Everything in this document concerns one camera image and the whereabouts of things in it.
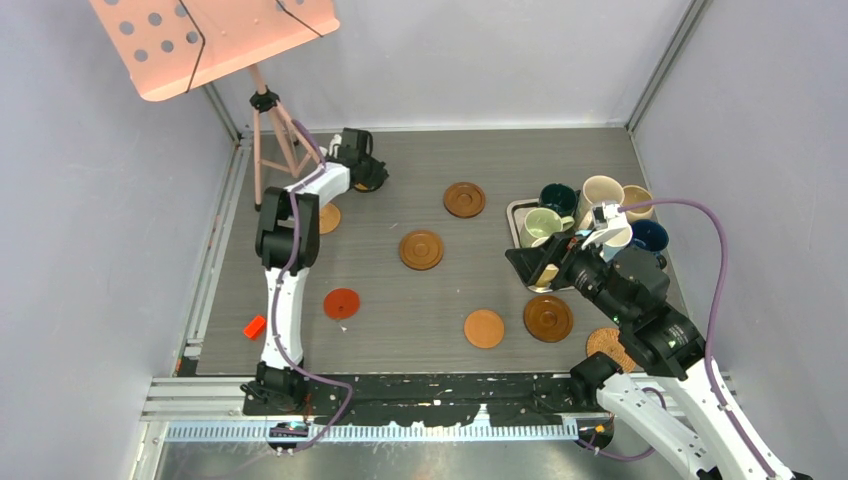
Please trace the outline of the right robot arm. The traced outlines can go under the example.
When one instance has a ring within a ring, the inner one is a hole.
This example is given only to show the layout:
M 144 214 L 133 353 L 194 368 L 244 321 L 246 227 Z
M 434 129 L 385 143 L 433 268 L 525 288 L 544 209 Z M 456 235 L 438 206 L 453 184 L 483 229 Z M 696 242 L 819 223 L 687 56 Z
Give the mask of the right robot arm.
M 628 246 L 605 261 L 584 238 L 557 233 L 534 248 L 508 249 L 505 257 L 526 284 L 556 266 L 551 288 L 574 288 L 610 318 L 626 354 L 673 397 L 686 419 L 647 397 L 604 353 L 571 369 L 577 406 L 614 414 L 684 479 L 803 478 L 765 445 L 708 358 L 695 324 L 667 302 L 670 279 L 652 253 Z

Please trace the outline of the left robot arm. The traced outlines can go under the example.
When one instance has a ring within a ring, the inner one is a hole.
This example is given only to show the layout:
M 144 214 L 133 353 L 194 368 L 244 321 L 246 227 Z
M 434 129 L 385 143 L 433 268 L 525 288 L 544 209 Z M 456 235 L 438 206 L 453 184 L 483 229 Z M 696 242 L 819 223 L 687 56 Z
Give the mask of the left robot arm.
M 319 164 L 303 179 L 262 194 L 255 251 L 264 268 L 268 307 L 264 347 L 255 378 L 241 386 L 246 405 L 283 414 L 306 403 L 301 327 L 305 286 L 320 250 L 320 210 L 351 190 L 372 192 L 389 177 L 373 156 L 367 130 L 345 128 L 319 151 Z

